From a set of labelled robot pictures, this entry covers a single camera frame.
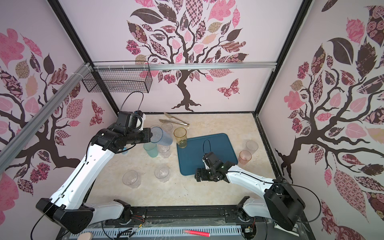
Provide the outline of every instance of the red butterfly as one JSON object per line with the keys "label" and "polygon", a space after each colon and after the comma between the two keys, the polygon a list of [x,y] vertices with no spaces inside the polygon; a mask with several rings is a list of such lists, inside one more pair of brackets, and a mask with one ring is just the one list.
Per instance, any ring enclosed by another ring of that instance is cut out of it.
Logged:
{"label": "red butterfly", "polygon": [[217,90],[221,93],[224,93],[224,96],[229,99],[229,96],[231,96],[232,93],[239,93],[239,88],[237,87],[239,85],[238,80],[239,79],[234,80],[229,88],[218,88]]}
{"label": "red butterfly", "polygon": [[91,118],[91,121],[89,122],[90,126],[95,125],[96,123],[97,124],[102,123],[103,118],[100,115],[102,115],[103,111],[105,111],[101,107],[98,107],[93,100],[92,100],[92,108],[93,108],[93,111],[95,112],[95,115],[93,115],[93,117]]}

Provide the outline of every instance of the clear glass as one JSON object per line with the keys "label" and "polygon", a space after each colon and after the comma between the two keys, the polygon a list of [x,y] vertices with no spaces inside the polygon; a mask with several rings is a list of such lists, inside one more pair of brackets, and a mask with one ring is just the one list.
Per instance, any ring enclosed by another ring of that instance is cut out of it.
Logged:
{"label": "clear glass", "polygon": [[124,174],[122,182],[131,188],[138,188],[141,184],[141,179],[136,171],[131,170]]}
{"label": "clear glass", "polygon": [[238,161],[240,164],[245,165],[251,160],[251,158],[252,158],[252,154],[250,152],[248,152],[247,150],[243,150],[239,154]]}
{"label": "clear glass", "polygon": [[259,149],[259,144],[257,144],[257,142],[255,141],[249,140],[245,144],[245,150],[247,150],[251,154],[254,154],[258,149]]}
{"label": "clear glass", "polygon": [[163,158],[168,158],[170,156],[170,146],[157,145],[157,151]]}
{"label": "clear glass", "polygon": [[156,143],[146,142],[143,144],[143,148],[145,149],[145,151],[147,151],[150,157],[156,157],[158,154]]}
{"label": "clear glass", "polygon": [[153,134],[151,142],[157,143],[164,146],[169,146],[173,143],[173,138],[168,133],[164,132],[160,127],[154,127],[151,129]]}
{"label": "clear glass", "polygon": [[187,130],[185,128],[176,128],[173,135],[175,136],[177,144],[180,148],[185,148],[187,146]]}
{"label": "clear glass", "polygon": [[155,177],[160,182],[168,182],[170,177],[169,167],[167,165],[160,165],[155,169]]}
{"label": "clear glass", "polygon": [[173,131],[172,131],[173,125],[172,125],[172,123],[170,123],[170,122],[163,123],[161,125],[161,129],[163,129],[164,132],[166,132],[166,133],[168,133],[169,135],[172,136],[172,134],[173,134]]}

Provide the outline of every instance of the black mesh basket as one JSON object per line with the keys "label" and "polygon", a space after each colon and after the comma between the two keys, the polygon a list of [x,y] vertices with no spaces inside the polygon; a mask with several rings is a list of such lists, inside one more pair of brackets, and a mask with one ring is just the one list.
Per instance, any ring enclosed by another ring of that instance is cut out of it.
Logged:
{"label": "black mesh basket", "polygon": [[93,71],[83,78],[83,83],[88,92],[102,92],[96,79],[100,78],[112,93],[130,93],[141,91],[149,93],[152,84],[152,76],[147,61],[133,61],[137,68],[121,67],[94,67]]}

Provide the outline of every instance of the red marker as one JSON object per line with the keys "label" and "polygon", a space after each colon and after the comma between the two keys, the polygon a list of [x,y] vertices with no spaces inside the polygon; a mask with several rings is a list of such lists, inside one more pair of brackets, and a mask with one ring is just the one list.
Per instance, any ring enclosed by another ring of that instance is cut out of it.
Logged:
{"label": "red marker", "polygon": [[203,237],[210,237],[211,236],[211,234],[208,232],[199,232],[199,231],[193,231],[193,230],[188,230],[188,229],[183,229],[183,233],[199,235],[199,236],[203,236]]}

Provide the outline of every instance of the beige tabletop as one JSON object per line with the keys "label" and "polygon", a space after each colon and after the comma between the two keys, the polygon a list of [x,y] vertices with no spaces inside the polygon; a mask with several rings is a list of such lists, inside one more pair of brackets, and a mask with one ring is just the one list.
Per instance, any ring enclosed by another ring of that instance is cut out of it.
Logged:
{"label": "beige tabletop", "polygon": [[[236,155],[244,150],[248,140],[259,144],[251,161],[242,167],[255,174],[275,178],[263,142],[252,114],[177,114],[177,118],[190,123],[187,136],[198,137],[226,133]],[[168,119],[162,114],[147,115],[144,127],[161,125],[159,119]],[[173,130],[181,125],[173,124]],[[236,205],[244,196],[257,197],[244,187],[219,182],[197,182],[193,175],[183,176],[179,170],[176,141],[171,145],[171,156],[151,158],[142,144],[136,145],[127,154],[115,155],[100,172],[87,200],[88,203],[109,202],[121,199],[131,206],[180,206],[180,205]],[[155,167],[167,164],[170,179],[166,183],[157,180]],[[135,170],[141,177],[141,185],[132,189],[122,182],[128,170]]]}

